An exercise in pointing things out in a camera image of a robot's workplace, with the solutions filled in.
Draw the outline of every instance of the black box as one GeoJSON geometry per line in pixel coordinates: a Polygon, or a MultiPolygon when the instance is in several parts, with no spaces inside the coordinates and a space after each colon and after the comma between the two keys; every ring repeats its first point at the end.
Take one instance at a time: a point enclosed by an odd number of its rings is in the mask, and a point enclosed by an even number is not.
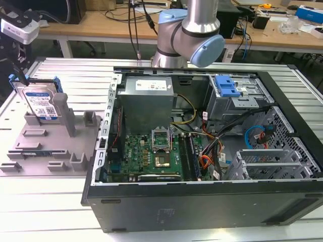
{"type": "Polygon", "coordinates": [[[217,19],[220,21],[220,32],[225,39],[232,39],[241,12],[230,0],[219,0],[217,19]]]}
{"type": "MultiPolygon", "coordinates": [[[[26,11],[32,10],[44,10],[62,21],[67,17],[67,4],[66,0],[6,0],[9,4],[16,8],[26,11]]],[[[85,0],[69,0],[71,6],[71,19],[69,24],[79,24],[86,12],[85,0]]],[[[54,22],[51,18],[44,16],[50,22],[54,22]]]]}

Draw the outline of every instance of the white label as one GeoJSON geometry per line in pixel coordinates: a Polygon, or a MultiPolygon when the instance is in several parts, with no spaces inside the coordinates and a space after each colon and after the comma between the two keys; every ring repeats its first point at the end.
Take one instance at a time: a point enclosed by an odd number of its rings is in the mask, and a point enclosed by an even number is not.
{"type": "Polygon", "coordinates": [[[217,179],[217,180],[220,180],[220,174],[217,173],[216,170],[213,171],[213,176],[217,179]]]}
{"type": "Polygon", "coordinates": [[[22,155],[33,155],[36,156],[36,153],[21,153],[22,155]]]}
{"type": "Polygon", "coordinates": [[[237,87],[236,89],[239,92],[246,92],[247,91],[247,88],[245,88],[245,87],[237,87]]]}
{"type": "Polygon", "coordinates": [[[226,154],[225,153],[221,153],[220,154],[220,158],[219,158],[220,162],[226,163],[226,154]]]}
{"type": "Polygon", "coordinates": [[[167,91],[166,81],[163,80],[137,80],[138,91],[167,91]]]}
{"type": "Polygon", "coordinates": [[[58,116],[54,106],[49,103],[49,93],[26,92],[25,96],[30,108],[33,110],[37,117],[42,117],[43,119],[52,119],[52,117],[58,116]]]}
{"type": "Polygon", "coordinates": [[[8,13],[8,14],[7,14],[7,16],[8,16],[9,18],[15,19],[15,18],[16,18],[16,17],[18,17],[19,15],[18,15],[18,14],[16,14],[15,12],[10,12],[10,13],[8,13]]]}
{"type": "Polygon", "coordinates": [[[202,116],[203,116],[203,120],[207,121],[207,112],[203,112],[202,116]]]}

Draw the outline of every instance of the red wire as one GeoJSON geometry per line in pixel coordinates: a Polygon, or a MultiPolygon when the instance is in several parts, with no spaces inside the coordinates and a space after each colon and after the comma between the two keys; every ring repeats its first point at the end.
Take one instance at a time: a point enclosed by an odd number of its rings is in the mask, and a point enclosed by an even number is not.
{"type": "Polygon", "coordinates": [[[109,150],[111,150],[111,149],[112,149],[112,147],[114,147],[114,145],[116,144],[117,139],[118,139],[118,137],[119,137],[119,132],[120,132],[120,116],[121,116],[121,111],[120,111],[120,109],[118,109],[118,112],[119,112],[119,115],[118,115],[118,132],[117,132],[117,136],[116,136],[115,140],[113,141],[112,145],[110,146],[110,148],[108,149],[108,151],[109,151],[109,150]]]}

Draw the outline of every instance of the wooden desk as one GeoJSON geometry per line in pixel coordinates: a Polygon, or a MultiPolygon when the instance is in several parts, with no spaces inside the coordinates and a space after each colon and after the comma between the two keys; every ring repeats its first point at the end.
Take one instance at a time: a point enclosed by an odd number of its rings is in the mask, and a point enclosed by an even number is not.
{"type": "MultiPolygon", "coordinates": [[[[273,7],[280,6],[280,0],[268,0],[268,3],[273,4],[273,7]]],[[[323,8],[323,3],[291,1],[290,5],[307,5],[316,8],[323,8]]],[[[115,18],[126,19],[128,17],[128,9],[117,9],[113,11],[115,18]]],[[[158,22],[158,14],[151,15],[154,22],[158,22]]],[[[157,36],[149,28],[145,18],[138,21],[138,38],[142,44],[156,44],[157,36]]],[[[323,53],[323,41],[311,36],[308,33],[301,34],[282,34],[278,31],[280,23],[268,21],[264,30],[253,29],[251,24],[248,24],[247,33],[252,38],[251,49],[268,50],[268,51],[283,51],[283,52],[304,52],[304,53],[323,53]]],[[[131,24],[132,34],[134,35],[134,24],[131,24]]],[[[130,43],[129,30],[127,23],[117,22],[107,19],[104,12],[88,11],[78,25],[62,25],[50,23],[50,27],[43,28],[40,31],[39,38],[56,39],[59,41],[64,57],[72,57],[72,52],[69,46],[69,40],[78,41],[97,41],[97,42],[122,42],[130,43]]],[[[234,36],[233,39],[226,39],[226,54],[224,62],[231,62],[232,54],[241,42],[240,36],[234,36]]]]}

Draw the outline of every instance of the blue cable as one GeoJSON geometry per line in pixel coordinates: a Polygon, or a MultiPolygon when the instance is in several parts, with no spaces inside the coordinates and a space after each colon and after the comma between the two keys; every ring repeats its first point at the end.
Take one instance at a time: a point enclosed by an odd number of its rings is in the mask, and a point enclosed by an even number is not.
{"type": "Polygon", "coordinates": [[[246,27],[243,25],[243,23],[240,23],[239,24],[242,25],[243,29],[242,29],[242,33],[243,33],[243,37],[244,39],[246,40],[246,47],[245,47],[245,50],[244,50],[244,53],[243,53],[243,56],[242,56],[242,59],[245,59],[246,55],[247,55],[247,51],[248,51],[248,40],[247,40],[247,35],[246,35],[246,27]]]}
{"type": "Polygon", "coordinates": [[[262,129],[262,131],[264,131],[264,127],[260,126],[260,125],[252,126],[246,131],[246,133],[244,134],[244,142],[246,143],[248,149],[253,149],[253,147],[249,144],[249,136],[248,136],[248,134],[252,129],[255,129],[255,128],[259,128],[259,129],[262,129]]]}

